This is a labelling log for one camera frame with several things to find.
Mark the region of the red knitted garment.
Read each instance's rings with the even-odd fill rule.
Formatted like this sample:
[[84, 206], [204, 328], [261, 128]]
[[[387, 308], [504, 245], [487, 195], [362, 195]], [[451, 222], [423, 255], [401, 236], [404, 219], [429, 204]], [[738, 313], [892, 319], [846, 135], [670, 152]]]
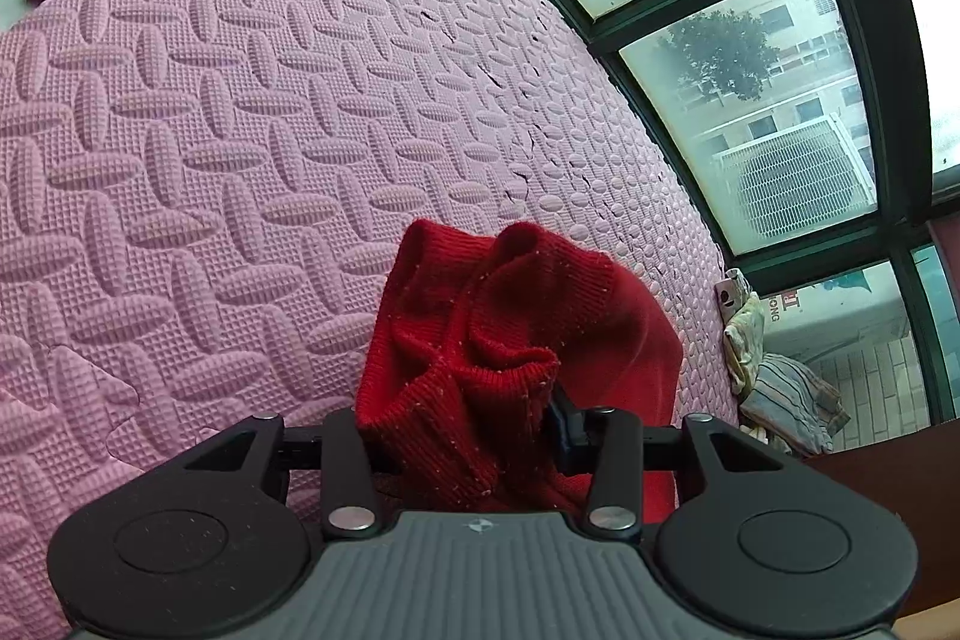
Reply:
[[683, 347], [630, 269], [529, 223], [482, 237], [410, 224], [382, 292], [356, 424], [392, 507], [586, 508], [539, 442], [551, 395], [669, 424]]

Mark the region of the floral folded cloth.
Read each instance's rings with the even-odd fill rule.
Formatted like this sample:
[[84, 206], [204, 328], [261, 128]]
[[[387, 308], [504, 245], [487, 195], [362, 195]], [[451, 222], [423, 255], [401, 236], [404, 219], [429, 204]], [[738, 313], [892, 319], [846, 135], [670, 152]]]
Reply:
[[764, 336], [765, 305], [757, 292], [752, 292], [724, 325], [724, 359], [737, 398], [745, 398], [754, 388], [763, 360]]

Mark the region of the striped folded cloth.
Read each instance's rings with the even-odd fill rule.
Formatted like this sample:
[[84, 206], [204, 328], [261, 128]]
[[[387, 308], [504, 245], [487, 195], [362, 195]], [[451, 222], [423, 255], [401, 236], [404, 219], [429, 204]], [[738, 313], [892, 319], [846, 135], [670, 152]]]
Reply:
[[754, 383], [740, 402], [740, 414], [802, 456], [832, 453], [833, 437], [850, 422], [831, 383], [781, 354], [761, 359]]

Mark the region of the white patterned small cloth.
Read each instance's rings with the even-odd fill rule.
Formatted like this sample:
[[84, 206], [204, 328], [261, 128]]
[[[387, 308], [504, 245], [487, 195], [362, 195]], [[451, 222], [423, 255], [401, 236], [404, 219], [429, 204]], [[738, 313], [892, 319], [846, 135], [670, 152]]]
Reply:
[[716, 302], [724, 323], [734, 317], [752, 296], [752, 284], [740, 268], [729, 268], [724, 278], [715, 284]]

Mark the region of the pink foam puzzle mat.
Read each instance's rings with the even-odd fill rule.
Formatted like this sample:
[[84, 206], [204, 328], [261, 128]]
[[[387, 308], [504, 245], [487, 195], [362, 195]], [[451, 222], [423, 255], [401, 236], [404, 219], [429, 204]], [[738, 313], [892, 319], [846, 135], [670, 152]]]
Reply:
[[633, 269], [732, 417], [721, 252], [547, 0], [46, 0], [2, 35], [2, 632], [73, 510], [236, 420], [350, 403], [418, 218]]

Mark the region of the green window frame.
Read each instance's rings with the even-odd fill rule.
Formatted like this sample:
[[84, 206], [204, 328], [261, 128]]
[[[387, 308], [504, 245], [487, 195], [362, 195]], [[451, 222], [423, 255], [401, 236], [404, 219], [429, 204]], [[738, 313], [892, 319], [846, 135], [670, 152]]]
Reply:
[[957, 413], [929, 297], [928, 86], [910, 0], [550, 0], [690, 190], [732, 265], [793, 310], [866, 294], [805, 344], [861, 434]]

